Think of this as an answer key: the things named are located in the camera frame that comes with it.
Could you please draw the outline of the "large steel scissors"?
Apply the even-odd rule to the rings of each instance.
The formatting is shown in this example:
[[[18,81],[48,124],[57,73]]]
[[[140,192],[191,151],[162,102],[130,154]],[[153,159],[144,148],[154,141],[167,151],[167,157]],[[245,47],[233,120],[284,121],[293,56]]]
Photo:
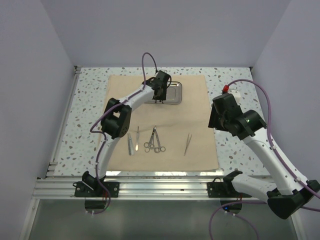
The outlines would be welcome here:
[[[164,146],[162,146],[162,144],[160,142],[160,138],[159,138],[159,135],[158,135],[156,127],[154,127],[154,136],[155,136],[156,143],[157,143],[157,147],[154,148],[154,152],[155,153],[165,152],[166,148]]]

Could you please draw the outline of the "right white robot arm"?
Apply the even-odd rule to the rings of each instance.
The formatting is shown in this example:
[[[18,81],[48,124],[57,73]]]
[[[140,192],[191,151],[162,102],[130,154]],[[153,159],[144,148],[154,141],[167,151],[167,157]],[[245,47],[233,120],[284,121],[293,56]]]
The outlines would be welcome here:
[[[307,204],[320,191],[317,180],[309,180],[278,148],[268,135],[266,122],[254,110],[242,112],[235,97],[224,93],[215,97],[211,109],[209,128],[229,132],[243,141],[270,173],[273,183],[256,179],[234,170],[222,181],[207,183],[208,196],[220,197],[249,195],[267,203],[272,212],[287,219]]]

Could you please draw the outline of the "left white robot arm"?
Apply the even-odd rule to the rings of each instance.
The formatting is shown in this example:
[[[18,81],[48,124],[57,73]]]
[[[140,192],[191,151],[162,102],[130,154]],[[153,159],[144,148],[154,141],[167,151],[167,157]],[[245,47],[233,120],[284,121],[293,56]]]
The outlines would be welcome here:
[[[103,115],[90,129],[91,133],[103,136],[93,170],[86,171],[82,175],[81,182],[92,196],[99,196],[108,190],[102,181],[117,143],[130,128],[132,112],[148,101],[164,101],[171,80],[172,77],[168,73],[160,70],[155,76],[144,79],[141,86],[133,93],[120,99],[108,100]]]

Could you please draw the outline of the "steel scalpel handle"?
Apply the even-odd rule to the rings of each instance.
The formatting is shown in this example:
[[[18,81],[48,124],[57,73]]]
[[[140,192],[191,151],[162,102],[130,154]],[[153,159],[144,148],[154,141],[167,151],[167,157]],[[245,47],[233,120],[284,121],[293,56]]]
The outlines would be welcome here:
[[[135,149],[134,149],[134,145],[133,145],[131,134],[130,134],[130,144],[131,144],[131,156],[133,156],[134,153],[135,153]]]
[[[140,131],[139,131],[139,126],[137,126],[136,141],[135,141],[135,151],[136,152],[139,150],[139,138],[140,138]]]
[[[132,155],[132,148],[131,148],[131,136],[130,133],[127,133],[127,145],[128,145],[128,154],[129,156]]]

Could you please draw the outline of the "beige surgical drape cloth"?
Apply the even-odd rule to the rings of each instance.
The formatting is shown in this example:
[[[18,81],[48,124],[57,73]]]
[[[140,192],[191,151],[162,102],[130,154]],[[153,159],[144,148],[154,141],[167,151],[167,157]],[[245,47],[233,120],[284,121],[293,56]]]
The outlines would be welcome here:
[[[120,138],[106,171],[170,172],[210,171],[219,168],[213,129],[208,127],[211,105],[204,75],[175,75],[182,83],[182,102],[178,105],[144,103],[131,114],[128,132],[139,148],[129,155],[127,137]],[[166,148],[157,147],[154,127]],[[188,133],[192,138],[184,155]]]

